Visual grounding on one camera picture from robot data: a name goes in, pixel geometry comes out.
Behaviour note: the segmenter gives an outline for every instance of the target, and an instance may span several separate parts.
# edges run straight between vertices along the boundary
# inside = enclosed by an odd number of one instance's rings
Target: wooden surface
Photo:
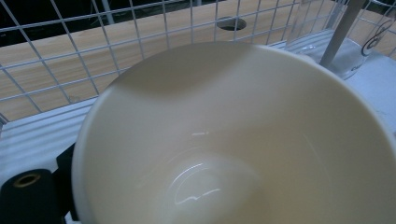
[[[71,34],[81,53],[76,54],[68,35],[59,35],[32,42],[45,65],[59,83],[48,72],[28,43],[0,48],[0,64],[21,85],[25,92],[34,92],[31,99],[41,111],[68,105],[70,103],[92,98],[102,92],[105,87],[118,76],[118,69],[126,69],[145,58],[161,51],[191,43],[215,40],[240,40],[256,44],[272,44],[284,40],[290,31],[285,28],[293,22],[297,7],[287,6],[292,0],[281,0],[276,8],[276,1],[262,1],[258,14],[254,38],[254,23],[259,0],[241,1],[239,15],[247,22],[243,30],[224,31],[216,27],[215,4],[193,8],[193,29],[191,29],[190,9],[169,12],[166,14],[168,36],[165,34],[163,15],[137,20],[141,37],[142,50],[137,41],[137,32],[133,21],[126,21],[105,27],[108,47],[104,31],[101,27]],[[236,15],[237,0],[219,3],[218,18]],[[370,20],[378,15],[366,12]],[[396,38],[386,35],[377,49],[389,54],[396,46]],[[68,55],[58,59],[50,59],[58,55]],[[0,99],[22,94],[6,74],[0,70]],[[8,119],[20,119],[38,113],[29,100],[21,96],[16,99],[0,101],[0,113]]]

